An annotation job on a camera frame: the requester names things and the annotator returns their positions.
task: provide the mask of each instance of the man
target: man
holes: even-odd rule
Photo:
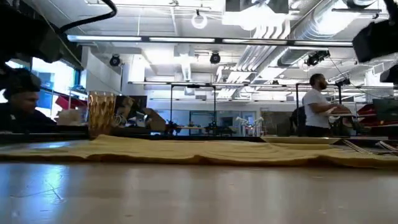
[[[321,94],[326,89],[327,82],[322,74],[313,74],[310,78],[312,89],[308,91],[304,98],[303,104],[305,115],[305,132],[308,137],[324,137],[329,133],[329,117],[324,112],[338,108],[339,110],[347,110],[343,105],[330,104]]]
[[[4,97],[0,103],[0,131],[27,131],[32,126],[56,125],[36,110],[41,81],[24,68],[15,69],[6,81]]]

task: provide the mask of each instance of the textured glass cup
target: textured glass cup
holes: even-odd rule
[[[88,130],[95,138],[109,134],[114,124],[116,95],[106,91],[90,91],[88,95]]]

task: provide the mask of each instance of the white t-shirt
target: white t-shirt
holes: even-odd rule
[[[327,116],[314,113],[310,107],[310,104],[312,103],[329,104],[326,98],[318,90],[312,89],[308,91],[303,97],[305,115],[307,117],[305,125],[329,128],[329,118]]]

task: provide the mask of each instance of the tray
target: tray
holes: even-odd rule
[[[309,137],[262,137],[269,143],[286,144],[334,144],[340,138],[309,138]]]

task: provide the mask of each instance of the table surface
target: table surface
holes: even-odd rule
[[[396,223],[398,173],[0,163],[1,223]]]

